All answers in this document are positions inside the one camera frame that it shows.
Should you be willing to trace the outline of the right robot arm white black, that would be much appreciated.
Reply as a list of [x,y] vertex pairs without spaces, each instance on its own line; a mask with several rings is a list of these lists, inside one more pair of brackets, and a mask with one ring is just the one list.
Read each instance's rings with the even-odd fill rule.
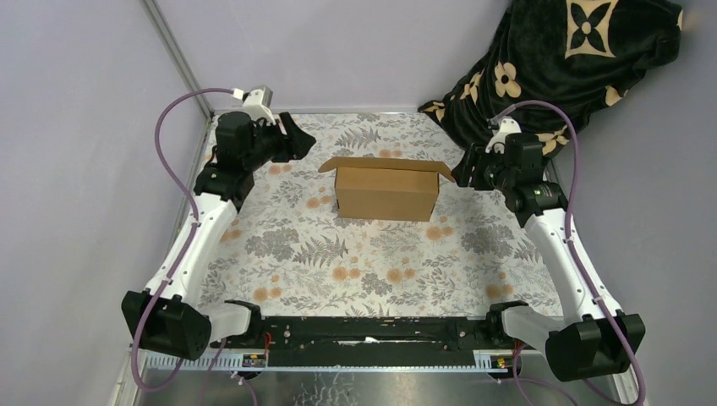
[[496,348],[515,340],[544,355],[559,381],[620,374],[645,335],[638,314],[628,315],[591,264],[561,186],[543,178],[545,161],[534,134],[515,133],[490,148],[472,144],[452,170],[457,186],[497,190],[537,248],[559,295],[562,321],[540,314],[526,302],[493,304],[485,337]]

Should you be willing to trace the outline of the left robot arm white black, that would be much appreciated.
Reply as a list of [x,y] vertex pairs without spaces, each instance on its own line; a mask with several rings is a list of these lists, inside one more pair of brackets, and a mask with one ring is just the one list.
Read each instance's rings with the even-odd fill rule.
[[219,116],[215,137],[211,159],[190,194],[187,219],[161,269],[121,303],[136,348],[196,360],[210,343],[225,338],[244,348],[261,340],[258,305],[227,300],[201,306],[201,285],[213,250],[255,185],[255,171],[267,162],[303,159],[316,139],[289,112],[269,121],[240,111]]

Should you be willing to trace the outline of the brown cardboard box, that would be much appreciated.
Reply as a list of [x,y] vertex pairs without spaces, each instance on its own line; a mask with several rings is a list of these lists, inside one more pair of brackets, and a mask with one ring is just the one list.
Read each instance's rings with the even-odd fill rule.
[[318,168],[331,171],[338,216],[347,219],[428,222],[441,180],[456,182],[441,161],[334,156]]

